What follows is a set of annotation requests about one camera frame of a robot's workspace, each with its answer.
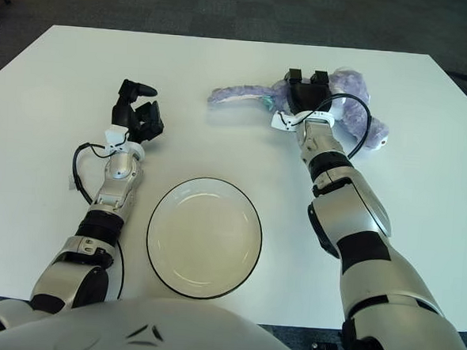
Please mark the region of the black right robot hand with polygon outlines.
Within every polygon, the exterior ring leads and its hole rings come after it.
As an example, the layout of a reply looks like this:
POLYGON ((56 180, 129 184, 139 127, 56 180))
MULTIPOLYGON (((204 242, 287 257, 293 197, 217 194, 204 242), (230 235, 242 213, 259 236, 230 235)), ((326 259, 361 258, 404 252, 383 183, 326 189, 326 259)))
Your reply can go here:
POLYGON ((316 109, 327 112, 332 106, 332 101, 330 101, 328 105, 321 107, 321 103, 332 96, 329 76, 326 71, 315 70, 308 80, 303 79, 299 69, 290 68, 286 74, 285 82, 288 84, 288 107, 294 115, 316 109))

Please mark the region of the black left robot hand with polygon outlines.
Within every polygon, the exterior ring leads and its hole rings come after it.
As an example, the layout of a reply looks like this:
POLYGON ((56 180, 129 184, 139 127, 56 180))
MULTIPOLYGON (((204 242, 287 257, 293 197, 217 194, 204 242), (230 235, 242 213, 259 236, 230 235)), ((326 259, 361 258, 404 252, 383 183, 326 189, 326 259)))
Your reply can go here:
POLYGON ((128 141, 151 141, 163 132, 165 126, 157 101, 148 101, 137 108, 131 106, 138 97, 156 97, 156 89, 124 79, 118 94, 119 100, 112 108, 112 125, 125 127, 128 141))

